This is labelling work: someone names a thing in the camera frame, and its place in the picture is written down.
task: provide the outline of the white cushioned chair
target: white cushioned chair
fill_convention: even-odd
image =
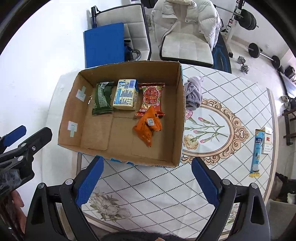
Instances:
[[[96,23],[98,26],[123,23],[124,39],[130,39],[133,48],[141,52],[139,61],[150,60],[151,43],[144,5],[129,4],[98,12]]]
[[[198,31],[198,23],[185,21],[187,6],[176,4],[174,12],[178,18],[177,25],[163,38],[161,60],[212,67],[212,51],[204,35]]]

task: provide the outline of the green wrapper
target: green wrapper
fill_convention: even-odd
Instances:
[[[111,113],[113,111],[110,105],[113,86],[114,82],[102,82],[96,85],[94,107],[92,110],[93,115]]]

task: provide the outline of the finger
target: finger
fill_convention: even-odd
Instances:
[[[22,230],[23,233],[25,233],[27,217],[25,216],[24,212],[19,206],[15,205],[15,210],[16,210],[17,219],[20,224],[20,229]]]
[[[11,192],[11,197],[17,206],[24,207],[24,202],[22,201],[22,198],[20,197],[20,194],[17,190]]]

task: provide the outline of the purple gray towel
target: purple gray towel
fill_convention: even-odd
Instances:
[[[186,103],[198,108],[202,103],[202,82],[203,77],[191,77],[184,85]]]

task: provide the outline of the tablecloth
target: tablecloth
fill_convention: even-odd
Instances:
[[[200,108],[186,108],[183,153],[176,168],[127,165],[105,160],[104,172],[82,210],[87,217],[115,229],[175,234],[196,238],[211,216],[209,204],[191,172],[200,156],[221,179],[235,185],[258,184],[262,196],[275,168],[276,138],[270,154],[261,155],[260,177],[249,177],[255,129],[274,129],[269,89],[244,78],[199,66],[182,65],[184,82],[202,76]],[[93,157],[82,155],[81,169]],[[234,204],[224,232],[231,230]]]

